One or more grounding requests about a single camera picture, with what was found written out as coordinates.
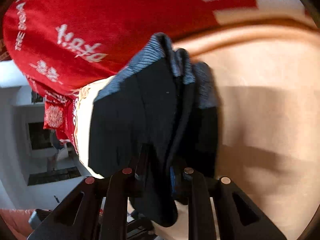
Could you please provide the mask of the black pants with grey trim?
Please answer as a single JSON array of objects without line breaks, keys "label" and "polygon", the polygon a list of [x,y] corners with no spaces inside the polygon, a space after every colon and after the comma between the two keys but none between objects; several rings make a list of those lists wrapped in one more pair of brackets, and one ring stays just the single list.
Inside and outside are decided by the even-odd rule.
[{"label": "black pants with grey trim", "polygon": [[103,177],[131,168],[131,205],[170,227],[178,218],[176,201],[185,202],[183,170],[212,178],[217,141],[209,66],[191,62],[186,50],[173,50],[170,38],[156,33],[95,98],[88,165]]}]

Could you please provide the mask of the peach cushion cover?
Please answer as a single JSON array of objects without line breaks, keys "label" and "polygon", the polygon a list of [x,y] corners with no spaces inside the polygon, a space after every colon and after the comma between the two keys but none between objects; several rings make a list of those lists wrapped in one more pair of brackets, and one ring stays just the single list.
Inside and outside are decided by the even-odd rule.
[{"label": "peach cushion cover", "polygon": [[221,99],[218,176],[227,175],[288,239],[319,222],[319,33],[248,25],[176,42],[209,64]]}]

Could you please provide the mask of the red blanket with white lettering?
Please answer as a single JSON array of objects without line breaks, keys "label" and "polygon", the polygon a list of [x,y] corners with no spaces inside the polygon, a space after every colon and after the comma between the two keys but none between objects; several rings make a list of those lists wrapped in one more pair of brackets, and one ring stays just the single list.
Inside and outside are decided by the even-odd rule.
[{"label": "red blanket with white lettering", "polygon": [[157,32],[172,40],[235,23],[293,20],[316,28],[310,0],[1,0],[1,60],[64,114],[76,143],[80,88],[116,74]]}]

